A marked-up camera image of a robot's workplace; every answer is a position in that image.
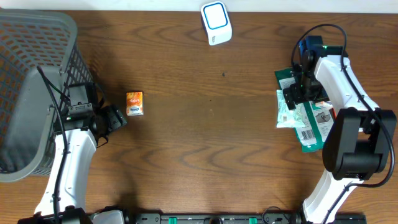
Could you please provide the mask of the orange Kleenex tissue pack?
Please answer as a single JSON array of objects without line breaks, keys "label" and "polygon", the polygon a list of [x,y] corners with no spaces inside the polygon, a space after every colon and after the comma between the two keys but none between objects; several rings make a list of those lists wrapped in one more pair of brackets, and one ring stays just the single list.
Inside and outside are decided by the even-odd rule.
[{"label": "orange Kleenex tissue pack", "polygon": [[128,116],[140,116],[144,114],[142,91],[126,93],[126,114]]}]

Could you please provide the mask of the green white 3M package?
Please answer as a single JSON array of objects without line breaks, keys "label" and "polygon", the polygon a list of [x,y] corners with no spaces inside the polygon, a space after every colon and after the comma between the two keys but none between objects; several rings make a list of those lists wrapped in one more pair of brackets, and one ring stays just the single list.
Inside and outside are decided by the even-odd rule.
[{"label": "green white 3M package", "polygon": [[[275,71],[274,73],[279,85],[278,90],[283,90],[297,82],[297,79],[292,76],[291,69],[289,68]],[[303,152],[319,151],[323,148],[326,137],[333,126],[335,118],[334,110],[317,108],[312,101],[301,104],[304,105],[302,113],[305,127],[293,128],[295,135],[302,145]]]}]

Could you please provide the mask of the teal wet wipes packet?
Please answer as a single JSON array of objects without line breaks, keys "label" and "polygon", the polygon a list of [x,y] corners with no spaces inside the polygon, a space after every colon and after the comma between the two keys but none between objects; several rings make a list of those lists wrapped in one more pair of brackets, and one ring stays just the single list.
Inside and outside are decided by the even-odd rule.
[{"label": "teal wet wipes packet", "polygon": [[289,110],[287,103],[285,102],[282,90],[276,90],[277,93],[277,128],[304,128],[305,123],[303,121],[304,109],[303,104],[296,106],[296,109]]}]

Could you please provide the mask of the small orange snack box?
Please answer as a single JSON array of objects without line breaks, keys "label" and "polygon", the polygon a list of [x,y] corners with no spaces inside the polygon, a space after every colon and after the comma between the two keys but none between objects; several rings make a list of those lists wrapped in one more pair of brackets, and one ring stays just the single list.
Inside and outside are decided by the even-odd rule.
[{"label": "small orange snack box", "polygon": [[315,103],[315,106],[324,110],[330,110],[333,108],[331,101],[320,101]]}]

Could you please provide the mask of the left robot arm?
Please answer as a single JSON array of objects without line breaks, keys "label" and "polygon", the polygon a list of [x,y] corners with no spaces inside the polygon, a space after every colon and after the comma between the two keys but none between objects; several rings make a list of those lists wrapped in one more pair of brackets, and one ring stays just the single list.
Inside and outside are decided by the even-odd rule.
[{"label": "left robot arm", "polygon": [[90,163],[99,147],[99,138],[127,124],[116,105],[90,109],[91,104],[69,107],[63,127],[57,127],[55,158],[45,193],[34,215],[19,223],[126,223],[116,208],[90,215],[85,212],[85,196]]}]

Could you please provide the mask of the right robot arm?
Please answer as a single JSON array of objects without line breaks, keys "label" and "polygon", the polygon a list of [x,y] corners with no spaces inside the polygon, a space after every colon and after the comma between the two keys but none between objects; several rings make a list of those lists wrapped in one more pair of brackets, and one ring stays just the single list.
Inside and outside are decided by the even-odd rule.
[{"label": "right robot arm", "polygon": [[322,149],[325,170],[295,220],[331,223],[352,190],[378,188],[391,178],[397,118],[368,97],[350,67],[344,46],[302,40],[295,49],[300,63],[293,65],[293,74],[301,80],[282,90],[288,109],[328,100],[336,114]]}]

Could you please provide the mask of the white barcode scanner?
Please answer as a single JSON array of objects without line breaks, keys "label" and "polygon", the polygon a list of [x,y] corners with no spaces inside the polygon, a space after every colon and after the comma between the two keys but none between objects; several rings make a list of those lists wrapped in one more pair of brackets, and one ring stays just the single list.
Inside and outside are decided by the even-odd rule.
[{"label": "white barcode scanner", "polygon": [[228,42],[233,30],[225,4],[221,1],[209,2],[201,7],[201,19],[210,46]]}]

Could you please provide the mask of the grey plastic shopping basket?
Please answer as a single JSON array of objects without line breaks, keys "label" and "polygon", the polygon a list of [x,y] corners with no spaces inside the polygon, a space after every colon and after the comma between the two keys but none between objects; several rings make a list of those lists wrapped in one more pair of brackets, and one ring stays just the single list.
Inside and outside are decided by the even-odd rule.
[{"label": "grey plastic shopping basket", "polygon": [[1,182],[50,174],[57,115],[37,67],[64,110],[68,86],[93,81],[77,34],[75,21],[60,12],[1,10]]}]

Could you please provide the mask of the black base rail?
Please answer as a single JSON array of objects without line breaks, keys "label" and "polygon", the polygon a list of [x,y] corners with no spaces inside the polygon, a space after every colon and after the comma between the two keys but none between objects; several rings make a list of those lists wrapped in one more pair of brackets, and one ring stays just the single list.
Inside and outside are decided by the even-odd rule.
[{"label": "black base rail", "polygon": [[96,213],[90,217],[94,224],[286,224],[302,223],[301,218],[290,218],[289,214],[268,212],[264,215],[161,215],[158,213],[141,213],[128,215],[120,210]]}]

